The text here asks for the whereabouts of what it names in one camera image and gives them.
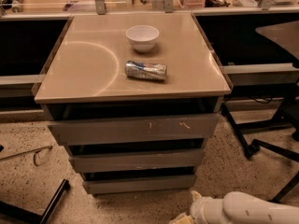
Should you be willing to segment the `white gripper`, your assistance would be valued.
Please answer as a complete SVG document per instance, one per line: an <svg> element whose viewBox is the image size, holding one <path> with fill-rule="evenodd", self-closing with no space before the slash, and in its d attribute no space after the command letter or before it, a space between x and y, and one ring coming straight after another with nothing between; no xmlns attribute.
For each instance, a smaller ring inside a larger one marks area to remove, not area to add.
<svg viewBox="0 0 299 224"><path fill-rule="evenodd" d="M190 216L186 213L178 215L169 224L213 224L207 212L208 205L213 201L211 197L203 197L199 192L192 191L192 205Z"/></svg>

